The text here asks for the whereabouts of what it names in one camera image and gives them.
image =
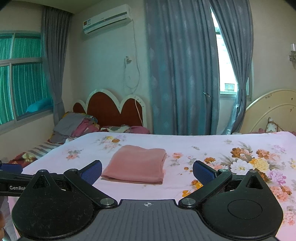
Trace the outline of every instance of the air conditioner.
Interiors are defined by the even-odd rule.
[[[89,34],[105,26],[114,26],[116,23],[126,23],[132,20],[131,8],[124,4],[84,21],[83,30],[85,34]]]

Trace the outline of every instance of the teal pillow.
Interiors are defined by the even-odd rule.
[[[45,98],[39,101],[36,101],[35,103],[31,104],[26,112],[33,113],[36,111],[43,110],[45,108],[52,107],[52,100],[51,98]]]

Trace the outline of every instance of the cream headboard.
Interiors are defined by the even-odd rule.
[[[265,130],[269,117],[285,131],[296,131],[296,91],[275,90],[255,100],[246,110],[240,133]]]

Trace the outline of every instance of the power cord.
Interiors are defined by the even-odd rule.
[[[138,63],[138,47],[137,47],[137,42],[136,42],[136,32],[135,32],[135,24],[134,21],[133,22],[133,39],[134,39],[134,44],[135,44],[135,50],[136,50],[136,66],[137,66],[137,70],[138,70],[138,74],[139,74],[139,78],[138,81],[136,83],[136,85],[134,87],[131,87],[127,84],[125,75],[126,75],[126,67],[127,67],[127,57],[124,59],[124,80],[125,80],[125,85],[131,90],[131,94],[134,94],[136,92],[136,90],[138,89],[138,86],[140,84],[140,80],[141,80],[141,72],[140,72],[140,68],[139,68],[139,63]]]
[[[127,84],[127,81],[126,81],[126,65],[127,65],[127,57],[124,59],[124,80],[125,80],[125,85],[131,90],[131,94],[134,94],[136,92],[136,90],[138,89],[138,86],[140,84],[140,80],[141,80],[141,72],[140,72],[140,68],[139,68],[139,64],[138,64],[138,48],[137,48],[137,42],[136,42],[136,32],[135,32],[135,24],[134,24],[134,21],[133,21],[133,39],[134,39],[134,44],[135,44],[135,50],[136,50],[136,66],[137,66],[137,70],[138,70],[138,74],[139,74],[139,79],[137,81],[137,84],[134,86],[134,87],[130,87],[128,84]],[[137,101],[136,99],[135,100],[135,106],[137,108],[137,112],[138,112],[138,115],[139,115],[139,118],[140,118],[140,121],[141,121],[141,124],[143,126],[143,120],[141,118],[141,115],[140,115],[140,111],[138,109],[138,106],[137,106]]]

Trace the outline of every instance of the blue gripper pad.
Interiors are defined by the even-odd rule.
[[[79,170],[79,172],[81,179],[86,181],[88,184],[93,185],[102,174],[102,163],[99,160],[96,160]]]
[[[218,172],[201,161],[193,164],[193,175],[201,184],[205,185],[218,176]]]
[[[13,174],[21,174],[22,173],[22,166],[20,164],[0,164],[0,170],[13,173]]]

